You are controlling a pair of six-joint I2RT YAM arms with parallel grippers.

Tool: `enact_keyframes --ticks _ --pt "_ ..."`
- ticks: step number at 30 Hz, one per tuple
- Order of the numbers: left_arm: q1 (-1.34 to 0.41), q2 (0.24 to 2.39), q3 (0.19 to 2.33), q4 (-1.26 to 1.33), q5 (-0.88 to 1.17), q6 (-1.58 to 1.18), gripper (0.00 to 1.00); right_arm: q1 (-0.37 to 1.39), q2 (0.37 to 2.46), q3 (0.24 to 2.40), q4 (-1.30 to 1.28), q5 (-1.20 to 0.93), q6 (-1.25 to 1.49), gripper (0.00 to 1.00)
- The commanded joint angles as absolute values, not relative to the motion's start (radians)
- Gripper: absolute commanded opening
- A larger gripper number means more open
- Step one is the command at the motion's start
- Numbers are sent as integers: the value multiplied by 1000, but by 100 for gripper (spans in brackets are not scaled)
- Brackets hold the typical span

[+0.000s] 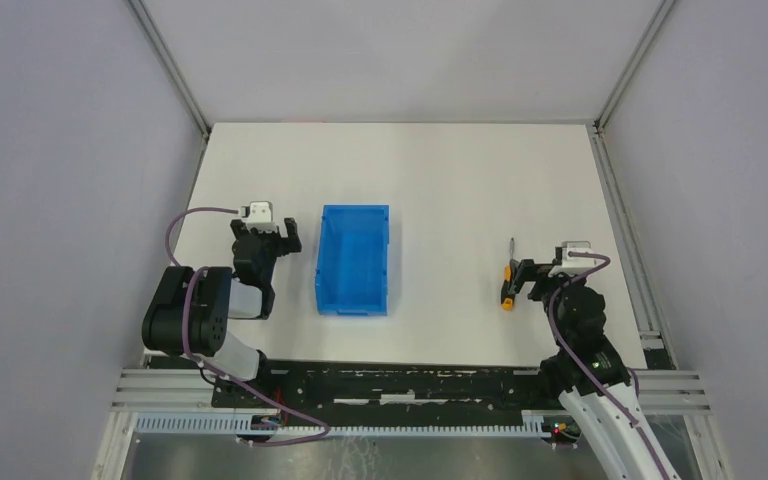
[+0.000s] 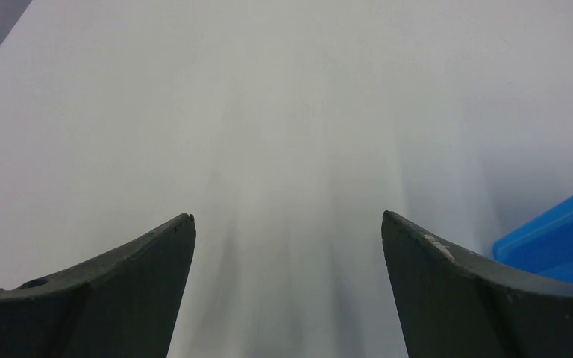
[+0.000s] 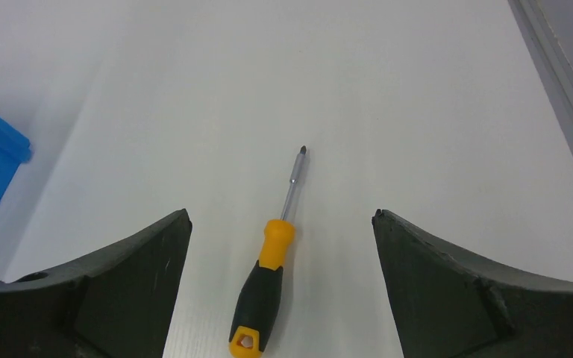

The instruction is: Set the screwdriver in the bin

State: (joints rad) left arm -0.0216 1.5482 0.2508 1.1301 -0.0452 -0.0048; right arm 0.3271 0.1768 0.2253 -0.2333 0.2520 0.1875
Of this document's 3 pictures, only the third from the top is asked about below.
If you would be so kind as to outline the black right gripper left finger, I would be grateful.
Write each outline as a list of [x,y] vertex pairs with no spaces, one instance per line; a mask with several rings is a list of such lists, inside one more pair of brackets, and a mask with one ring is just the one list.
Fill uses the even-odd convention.
[[177,210],[75,260],[0,281],[0,357],[161,357],[191,232]]

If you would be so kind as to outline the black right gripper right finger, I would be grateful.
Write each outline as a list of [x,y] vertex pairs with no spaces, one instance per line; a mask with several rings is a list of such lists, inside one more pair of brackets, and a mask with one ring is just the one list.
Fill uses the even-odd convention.
[[406,357],[573,357],[573,282],[498,263],[388,210],[372,225]]

